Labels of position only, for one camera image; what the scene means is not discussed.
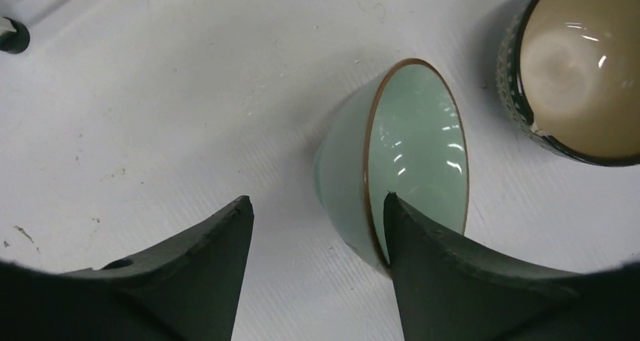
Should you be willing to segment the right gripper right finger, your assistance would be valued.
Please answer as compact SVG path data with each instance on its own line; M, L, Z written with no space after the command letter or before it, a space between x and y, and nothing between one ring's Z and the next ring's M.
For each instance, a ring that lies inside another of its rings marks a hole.
M383 207L406 340L637 340L639 264L589 274L509 257L394 193Z

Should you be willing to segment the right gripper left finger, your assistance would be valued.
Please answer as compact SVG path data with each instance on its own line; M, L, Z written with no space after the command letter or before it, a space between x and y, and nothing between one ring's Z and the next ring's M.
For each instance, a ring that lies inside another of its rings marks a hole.
M242 195L206 220L102 269L1 264L3 340L229 340L254 210Z

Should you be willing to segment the mint green bowl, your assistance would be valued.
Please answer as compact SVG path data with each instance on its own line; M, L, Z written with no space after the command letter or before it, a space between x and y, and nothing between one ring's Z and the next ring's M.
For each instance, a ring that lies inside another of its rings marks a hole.
M318 148L315 193L344 243L389 273L383 203L394 192L464 233L469 154L450 88L425 60L400 60L354 91Z

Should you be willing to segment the brown dish under right arm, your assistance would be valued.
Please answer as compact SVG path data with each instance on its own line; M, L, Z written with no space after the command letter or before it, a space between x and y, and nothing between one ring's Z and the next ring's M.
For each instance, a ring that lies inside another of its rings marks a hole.
M542 148L639 163L639 0L528 0L497 55L500 100Z

